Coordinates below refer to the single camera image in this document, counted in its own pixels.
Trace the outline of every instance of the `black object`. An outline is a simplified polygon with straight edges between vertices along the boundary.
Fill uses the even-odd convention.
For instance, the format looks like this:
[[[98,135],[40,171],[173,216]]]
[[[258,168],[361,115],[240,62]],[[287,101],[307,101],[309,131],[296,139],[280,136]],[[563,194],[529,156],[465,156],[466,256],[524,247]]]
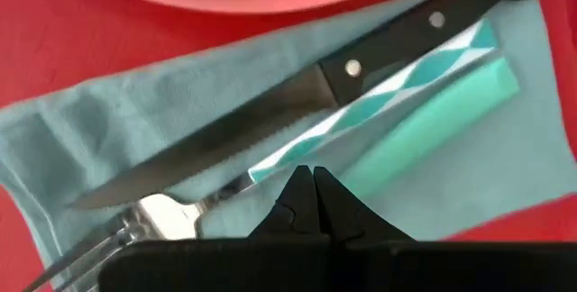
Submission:
[[[577,244],[415,242],[326,169],[301,166],[248,238],[136,243],[98,282],[101,292],[574,292]]]
[[[136,201],[250,148],[306,115],[343,107],[473,25],[500,1],[427,0],[81,196],[73,206]]]

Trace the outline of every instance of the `black knife handle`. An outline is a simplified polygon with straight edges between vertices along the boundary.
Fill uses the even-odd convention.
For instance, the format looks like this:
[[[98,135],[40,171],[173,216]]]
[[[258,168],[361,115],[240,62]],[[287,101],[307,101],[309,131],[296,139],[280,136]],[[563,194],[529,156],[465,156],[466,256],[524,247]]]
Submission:
[[[428,0],[320,61],[339,105],[450,40],[501,0]],[[371,73],[380,70],[379,75]]]

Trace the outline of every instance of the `knife handle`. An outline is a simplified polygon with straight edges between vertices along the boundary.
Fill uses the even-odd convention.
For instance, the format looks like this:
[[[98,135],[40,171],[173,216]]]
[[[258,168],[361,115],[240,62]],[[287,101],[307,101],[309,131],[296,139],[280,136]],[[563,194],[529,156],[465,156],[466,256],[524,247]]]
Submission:
[[[351,103],[375,83],[474,24],[499,1],[428,0],[321,60],[337,102]]]
[[[519,90],[505,58],[484,65],[375,142],[339,179],[356,196],[370,196]]]

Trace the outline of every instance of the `cutlery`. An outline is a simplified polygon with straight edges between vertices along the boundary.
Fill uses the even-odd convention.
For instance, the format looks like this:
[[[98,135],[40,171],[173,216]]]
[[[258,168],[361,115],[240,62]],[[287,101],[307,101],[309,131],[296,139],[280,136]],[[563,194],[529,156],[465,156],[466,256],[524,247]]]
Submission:
[[[157,170],[160,171],[160,174],[156,178],[151,178],[151,182],[144,180],[143,184],[147,188],[143,191],[134,192],[133,190],[135,187],[127,184],[124,184],[124,187],[123,184],[121,184],[121,187],[123,188],[116,190],[118,188],[115,188],[115,186],[112,185],[111,187],[107,188],[107,192],[101,191],[101,193],[97,193],[96,198],[94,198],[94,196],[87,196],[87,200],[84,200],[84,202],[87,201],[85,204],[81,203],[83,202],[83,199],[80,199],[78,205],[76,206],[99,207],[99,203],[100,205],[104,206],[114,203],[122,203],[123,201],[130,201],[132,199],[138,199],[140,196],[146,196],[145,198],[139,200],[137,203],[132,203],[112,220],[102,224],[93,232],[89,233],[87,238],[79,242],[70,251],[66,252],[60,260],[52,264],[24,291],[38,291],[55,278],[63,278],[63,282],[55,287],[55,291],[96,291],[96,275],[98,270],[107,259],[112,257],[116,252],[121,250],[126,245],[146,240],[179,240],[200,238],[203,236],[203,233],[201,230],[202,228],[198,225],[198,222],[199,219],[204,214],[206,214],[206,212],[214,209],[223,202],[238,195],[245,189],[252,187],[254,184],[262,181],[264,178],[270,176],[270,174],[275,170],[287,167],[287,165],[292,161],[297,160],[298,158],[307,154],[309,151],[333,140],[335,137],[343,135],[354,127],[366,123],[377,114],[381,114],[393,108],[400,108],[401,106],[407,108],[406,105],[410,105],[408,108],[408,114],[410,114],[410,111],[414,111],[420,105],[420,103],[428,100],[436,92],[438,92],[440,87],[446,87],[455,81],[455,79],[458,78],[458,76],[455,76],[458,75],[458,72],[456,71],[466,68],[474,61],[477,61],[478,59],[485,57],[490,52],[494,51],[497,43],[492,37],[490,27],[484,21],[477,23],[475,23],[475,21],[481,18],[484,13],[499,0],[489,0],[492,3],[491,5],[488,3],[485,3],[484,5],[477,5],[478,1],[485,0],[430,0],[423,5],[420,5],[417,8],[411,10],[408,14],[399,17],[399,19],[391,23],[391,26],[384,26],[384,28],[380,28],[377,31],[372,32],[371,34],[360,39],[360,41],[357,41],[354,44],[345,47],[345,49],[337,51],[334,55],[321,60],[320,64],[312,67],[313,70],[316,70],[316,75],[313,76],[313,79],[319,81],[318,83],[315,83],[315,85],[311,85],[315,90],[327,88],[326,84],[331,84],[331,79],[333,84],[334,82],[343,84],[347,81],[352,81],[350,84],[354,83],[355,86],[361,86],[361,89],[358,87],[351,87],[356,88],[357,93],[360,92],[360,97],[354,100],[354,95],[347,96],[348,94],[346,91],[338,89],[343,87],[339,87],[338,85],[331,85],[329,92],[321,91],[321,93],[325,93],[326,96],[313,99],[296,99],[287,97],[287,101],[289,101],[292,105],[299,106],[296,114],[301,113],[302,110],[315,110],[315,108],[318,108],[319,106],[325,106],[325,102],[329,101],[332,101],[333,105],[344,105],[344,107],[338,110],[328,119],[321,122],[318,126],[315,126],[311,130],[305,132],[303,135],[297,137],[294,141],[291,141],[289,144],[287,144],[287,146],[285,146],[277,153],[271,155],[263,162],[255,165],[255,167],[252,167],[249,169],[249,171],[242,174],[235,180],[229,182],[221,189],[214,192],[212,195],[197,201],[196,203],[181,204],[171,197],[163,194],[149,195],[151,192],[151,183],[159,187],[163,187],[169,185],[169,182],[178,181],[181,180],[182,177],[187,176],[184,171],[180,171],[177,175],[171,176],[168,181],[164,181],[162,180],[161,175],[165,174],[163,170],[167,169],[163,169],[160,166],[162,166],[162,162],[167,162],[170,159],[174,159],[175,155],[171,155],[173,153],[179,156],[184,155],[185,157],[190,157],[188,151],[184,148],[197,146],[201,147],[199,149],[208,149],[207,146],[204,146],[203,148],[202,145],[196,143],[190,143],[189,145],[185,144],[184,146],[177,145],[176,148],[172,147],[168,150],[172,151],[171,153],[164,151],[160,154],[164,157],[153,157],[151,160],[145,161],[143,164],[137,166],[137,168],[134,170],[129,170],[127,174],[124,174],[124,176],[128,178],[132,178],[130,174],[132,171],[135,171],[137,177],[138,174],[143,176],[143,174],[146,174],[146,172],[149,171],[146,167],[144,167],[145,165],[152,165],[153,169],[159,166],[160,168],[157,168]],[[450,3],[453,3],[453,5],[460,5],[462,9],[457,10],[454,8],[454,6],[450,5]],[[476,17],[461,18],[459,12],[463,14],[473,14]],[[401,21],[403,20],[408,21],[408,25],[412,25],[412,32],[409,32],[402,27],[403,25],[401,24]],[[472,25],[465,25],[465,21],[471,21]],[[444,34],[443,32],[441,35],[435,35],[435,30],[442,32],[443,28],[452,28],[453,33],[449,35]],[[419,34],[419,36],[424,36],[424,40],[422,41],[424,46],[428,45],[431,37],[436,38],[439,42],[436,44],[436,49],[432,51],[425,51],[425,55],[421,53],[420,58],[419,56],[416,56],[414,58],[415,60],[412,62],[409,61],[406,63],[403,59],[400,59],[399,61],[401,62],[396,63],[392,62],[391,59],[387,59],[387,54],[389,54],[390,51],[394,52],[394,48],[398,43],[389,41],[390,39],[397,39],[397,37],[387,35],[384,30],[389,30],[390,32],[395,30],[405,30],[406,37],[408,40],[412,39],[411,41],[416,41],[417,34]],[[380,38],[381,41],[388,42],[390,45],[387,46],[384,43],[381,43],[381,41],[372,40],[372,37]],[[405,53],[408,52],[406,55],[402,55],[402,57],[411,56],[411,54],[409,54],[411,52],[422,52],[421,50],[417,50],[413,44],[409,43],[400,43],[399,50],[402,50]],[[419,67],[422,67],[427,63],[437,63],[439,56],[443,56],[447,52],[455,53],[456,51],[458,51],[457,59],[451,66],[444,69],[438,68],[437,70],[419,74]],[[354,80],[357,78],[362,78],[362,76],[367,76],[367,68],[368,70],[380,69],[379,65],[375,62],[376,56],[373,56],[373,58],[370,57],[371,54],[374,55],[376,53],[379,53],[379,56],[382,54],[383,63],[380,65],[388,66],[390,68],[384,73],[385,76],[380,74],[376,76],[376,80],[372,80],[375,83],[380,82],[378,85],[369,85],[370,88],[363,89],[363,84],[355,82]],[[346,60],[344,58],[349,58],[344,63],[345,66],[347,64],[349,65],[349,68],[346,68],[344,73],[348,75],[349,72],[351,74],[356,74],[358,72],[358,74],[355,77],[352,77],[352,75],[347,76],[350,79],[342,80],[339,82],[339,80],[334,80],[334,77],[329,76],[336,74],[336,71],[331,68],[331,66],[334,67],[334,65],[331,64],[331,61],[334,63],[337,61],[343,62]],[[358,64],[353,63],[356,65],[355,68],[352,68],[349,63],[353,60],[358,62]],[[365,80],[367,82],[372,83],[371,77],[372,76],[367,76],[364,78],[366,78]],[[419,79],[419,81],[416,83],[414,81],[415,78]],[[299,86],[303,86],[302,78],[295,81],[297,83],[301,82],[301,84],[299,85],[292,83],[292,85],[287,85],[289,89],[295,89]],[[413,83],[413,86],[407,87],[407,83]],[[289,82],[285,82],[281,85],[284,86],[286,84],[289,84]],[[300,92],[300,90],[304,90],[306,93],[312,92],[307,88],[302,88],[296,90],[295,92]],[[279,97],[281,92],[283,92],[283,90],[277,88],[273,90],[273,94],[269,92],[264,96],[260,96],[260,98],[264,99],[263,97]],[[240,109],[241,112],[251,110],[259,110],[259,108],[258,106],[253,106],[246,108],[241,107]],[[294,114],[285,115],[288,115],[288,119],[295,117]],[[260,119],[265,117],[264,114],[257,116],[249,115],[247,117],[249,119]],[[228,120],[237,120],[240,122],[239,120],[241,118],[242,117],[239,116],[231,116],[228,118]],[[399,123],[400,121],[402,121],[402,119],[399,118],[393,123]],[[247,133],[250,134],[247,134],[248,137],[251,137],[251,135],[255,134],[255,132],[251,132],[250,129],[247,131],[249,131]],[[211,141],[208,143],[208,145],[210,144],[217,145],[217,142]],[[214,156],[217,157],[219,153],[222,152],[215,152],[215,154],[213,154],[212,161],[217,159]],[[183,165],[186,166],[187,161],[190,160],[181,161],[180,165],[176,167],[176,170],[178,170],[179,167],[184,167]],[[110,194],[111,191],[123,192],[123,190],[126,192],[126,195],[119,199],[106,199],[105,194],[100,196],[98,195],[103,194],[103,192]]]
[[[500,1],[428,0],[112,178],[72,205],[87,209],[136,201],[250,148],[306,115],[339,110],[470,27]],[[244,173],[234,181],[246,180],[254,178]]]
[[[373,142],[339,179],[356,196],[369,196],[519,91],[507,59],[484,63]]]

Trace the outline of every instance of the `teal napkin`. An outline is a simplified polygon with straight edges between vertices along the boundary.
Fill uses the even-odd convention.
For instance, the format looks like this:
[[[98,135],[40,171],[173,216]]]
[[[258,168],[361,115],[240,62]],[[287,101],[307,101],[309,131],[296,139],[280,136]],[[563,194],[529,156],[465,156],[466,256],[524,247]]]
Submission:
[[[422,0],[398,0],[225,48],[89,81],[0,111],[0,183],[24,214],[46,265],[117,212],[65,205],[123,169],[214,121],[353,38]],[[490,19],[521,94],[366,198],[418,239],[438,239],[572,191],[545,25],[537,0],[505,3]],[[305,119],[170,192],[205,196],[317,120]],[[352,146],[382,136],[375,123],[303,162],[337,176]],[[208,236],[248,233],[269,211],[291,169],[211,212]]]

